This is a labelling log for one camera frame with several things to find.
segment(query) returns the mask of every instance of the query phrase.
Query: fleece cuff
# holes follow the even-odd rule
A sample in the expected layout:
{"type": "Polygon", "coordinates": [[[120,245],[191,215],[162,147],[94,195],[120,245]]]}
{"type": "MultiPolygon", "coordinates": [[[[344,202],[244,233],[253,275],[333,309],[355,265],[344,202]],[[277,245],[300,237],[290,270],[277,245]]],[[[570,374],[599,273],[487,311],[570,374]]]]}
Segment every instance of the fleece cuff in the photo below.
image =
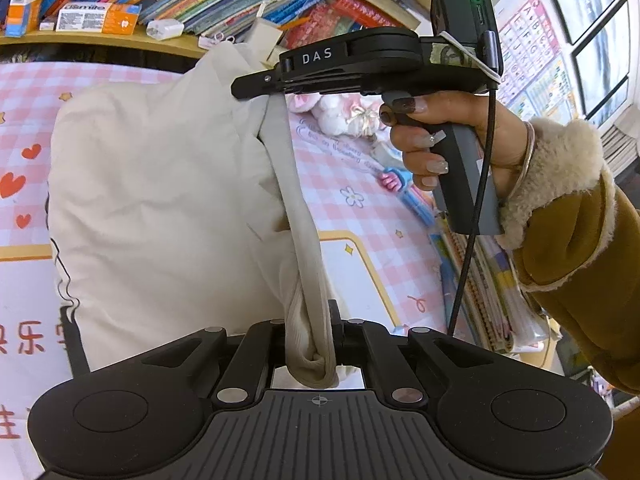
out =
{"type": "Polygon", "coordinates": [[[574,272],[588,266],[607,247],[615,229],[615,184],[602,153],[596,128],[585,121],[562,126],[547,119],[531,121],[536,131],[536,149],[529,171],[513,197],[501,208],[504,234],[500,245],[507,250],[522,246],[532,213],[553,200],[575,192],[588,192],[602,179],[606,189],[606,211],[594,253],[578,269],[545,290],[561,286],[574,272]]]}

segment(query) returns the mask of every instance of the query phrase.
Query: bracelet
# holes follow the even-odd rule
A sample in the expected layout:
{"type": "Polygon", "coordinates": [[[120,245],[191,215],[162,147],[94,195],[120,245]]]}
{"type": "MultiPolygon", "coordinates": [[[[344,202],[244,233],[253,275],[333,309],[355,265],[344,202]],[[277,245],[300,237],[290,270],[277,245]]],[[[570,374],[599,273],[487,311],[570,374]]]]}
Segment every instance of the bracelet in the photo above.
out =
{"type": "Polygon", "coordinates": [[[520,170],[520,174],[518,175],[518,179],[514,184],[509,196],[502,201],[502,204],[508,202],[513,195],[516,194],[518,188],[522,184],[522,181],[527,176],[527,171],[529,171],[529,164],[531,163],[531,157],[533,156],[533,150],[536,147],[536,131],[533,129],[533,126],[529,121],[524,121],[525,126],[527,127],[527,151],[524,154],[524,160],[522,161],[522,168],[520,170]]]}

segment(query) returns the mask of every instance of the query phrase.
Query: gripper handle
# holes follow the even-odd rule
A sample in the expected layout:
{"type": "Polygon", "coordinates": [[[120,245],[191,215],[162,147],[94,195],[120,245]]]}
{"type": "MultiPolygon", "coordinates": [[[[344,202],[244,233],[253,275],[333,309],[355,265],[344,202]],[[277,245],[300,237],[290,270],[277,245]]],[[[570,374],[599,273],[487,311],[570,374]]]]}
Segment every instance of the gripper handle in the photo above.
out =
{"type": "MultiPolygon", "coordinates": [[[[389,107],[394,100],[403,97],[411,95],[407,92],[386,92],[382,95],[389,107]]],[[[449,163],[449,173],[439,176],[440,184],[434,190],[434,197],[438,208],[447,212],[451,230],[464,235],[471,234],[471,217],[482,168],[482,149],[476,140],[476,132],[466,124],[423,124],[404,114],[394,115],[397,124],[420,126],[431,134],[444,132],[444,139],[430,148],[431,152],[443,156],[449,163]]],[[[495,236],[502,233],[498,206],[494,180],[489,174],[477,234],[495,236]]]]}

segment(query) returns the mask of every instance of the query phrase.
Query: red heart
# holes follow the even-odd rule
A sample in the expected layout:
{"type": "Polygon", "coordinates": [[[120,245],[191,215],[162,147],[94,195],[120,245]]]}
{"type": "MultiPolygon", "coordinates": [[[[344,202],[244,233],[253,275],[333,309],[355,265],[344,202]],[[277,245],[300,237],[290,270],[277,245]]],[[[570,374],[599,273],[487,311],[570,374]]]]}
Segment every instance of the red heart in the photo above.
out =
{"type": "Polygon", "coordinates": [[[20,228],[24,229],[31,222],[31,215],[18,215],[15,217],[15,224],[20,228]]]}
{"type": "Polygon", "coordinates": [[[39,144],[34,144],[30,148],[24,148],[22,150],[22,156],[24,158],[28,158],[30,160],[33,160],[38,155],[40,155],[41,150],[42,150],[42,146],[40,146],[39,144]]]}
{"type": "Polygon", "coordinates": [[[14,174],[10,171],[5,173],[0,178],[0,197],[7,198],[16,194],[26,184],[27,178],[24,175],[20,175],[14,179],[14,174]]]}

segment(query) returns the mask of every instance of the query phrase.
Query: stuffed toy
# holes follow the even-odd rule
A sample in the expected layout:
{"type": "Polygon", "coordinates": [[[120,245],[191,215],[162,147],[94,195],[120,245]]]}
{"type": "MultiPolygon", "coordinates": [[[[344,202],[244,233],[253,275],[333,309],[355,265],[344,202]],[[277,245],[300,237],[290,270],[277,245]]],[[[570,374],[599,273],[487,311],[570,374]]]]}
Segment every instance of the stuffed toy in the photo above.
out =
{"type": "Polygon", "coordinates": [[[386,130],[378,115],[380,96],[290,94],[286,99],[290,112],[311,111],[322,133],[331,137],[347,135],[377,140],[378,133],[386,130]]]}

